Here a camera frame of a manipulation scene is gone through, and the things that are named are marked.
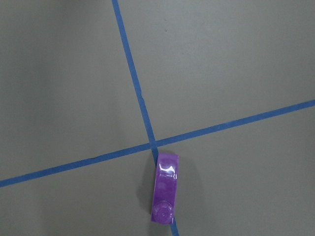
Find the purple trapezoid block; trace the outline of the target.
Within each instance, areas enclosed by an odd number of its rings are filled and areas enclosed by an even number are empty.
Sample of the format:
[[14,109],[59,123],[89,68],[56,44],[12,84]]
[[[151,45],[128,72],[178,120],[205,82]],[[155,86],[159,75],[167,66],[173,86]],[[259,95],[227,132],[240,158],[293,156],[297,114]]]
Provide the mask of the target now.
[[158,154],[151,221],[161,225],[173,224],[178,170],[178,155],[170,153]]

